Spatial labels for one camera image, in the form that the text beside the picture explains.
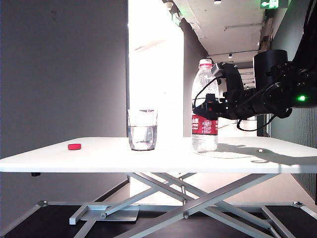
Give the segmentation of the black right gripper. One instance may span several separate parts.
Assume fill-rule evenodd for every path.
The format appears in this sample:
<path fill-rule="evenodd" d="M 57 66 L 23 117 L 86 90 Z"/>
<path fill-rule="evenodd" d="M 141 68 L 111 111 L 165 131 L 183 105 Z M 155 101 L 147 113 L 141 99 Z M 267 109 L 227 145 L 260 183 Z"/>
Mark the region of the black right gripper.
<path fill-rule="evenodd" d="M 207 103 L 219 103 L 216 111 L 210 110 L 205 103 L 193 108 L 193 114 L 202 117 L 222 117 L 226 119 L 247 119 L 250 117 L 250 90 L 233 90 L 216 94 L 206 94 Z"/>

